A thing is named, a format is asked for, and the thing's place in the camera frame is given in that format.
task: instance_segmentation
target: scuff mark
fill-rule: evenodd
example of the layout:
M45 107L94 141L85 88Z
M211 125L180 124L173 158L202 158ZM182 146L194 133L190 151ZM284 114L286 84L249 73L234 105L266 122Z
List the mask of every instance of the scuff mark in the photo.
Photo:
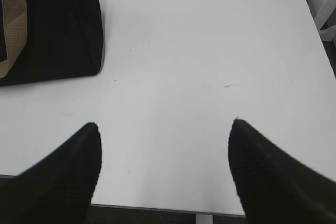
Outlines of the scuff mark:
M224 85L224 86L219 86L219 85L214 85L214 86L210 86L208 87L207 89L212 89L214 87L221 87L221 88L224 88L224 89L228 89L228 88L233 88L235 86L234 83L231 83L231 84L228 84L228 85Z
M229 84L229 85L225 85L225 86L224 86L224 89L231 88L233 85L234 85L233 83L232 83L232 84Z

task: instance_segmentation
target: black fabric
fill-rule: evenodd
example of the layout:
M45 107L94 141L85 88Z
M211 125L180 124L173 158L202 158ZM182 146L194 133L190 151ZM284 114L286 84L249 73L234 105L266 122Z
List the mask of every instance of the black fabric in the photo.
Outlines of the black fabric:
M2 0L0 0L0 62L7 60L7 50L5 41L4 20L2 13Z
M99 0L27 0L27 45L0 86L90 76L101 67Z
M228 158L249 224L336 223L336 183L290 157L243 120L233 124Z
M98 127L89 123L41 162L0 187L0 223L83 223L99 177Z

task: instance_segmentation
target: tan strap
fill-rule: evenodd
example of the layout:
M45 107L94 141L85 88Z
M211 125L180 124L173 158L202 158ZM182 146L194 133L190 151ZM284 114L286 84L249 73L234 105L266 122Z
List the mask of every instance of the tan strap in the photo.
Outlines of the tan strap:
M26 0L1 0L7 60L0 62L0 78L7 75L27 41Z

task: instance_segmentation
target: table leg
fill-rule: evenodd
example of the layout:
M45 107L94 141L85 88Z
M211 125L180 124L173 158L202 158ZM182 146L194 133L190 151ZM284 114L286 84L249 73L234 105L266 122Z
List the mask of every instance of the table leg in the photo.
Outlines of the table leg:
M212 215L196 215L196 224L212 224Z

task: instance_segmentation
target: white table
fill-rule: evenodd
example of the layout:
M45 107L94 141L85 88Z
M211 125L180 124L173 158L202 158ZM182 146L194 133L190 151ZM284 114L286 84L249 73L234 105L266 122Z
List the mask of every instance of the white table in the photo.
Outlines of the white table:
M336 81L305 0L101 0L96 77L0 89L0 174L89 121L93 203L242 215L227 161L235 117L336 180Z

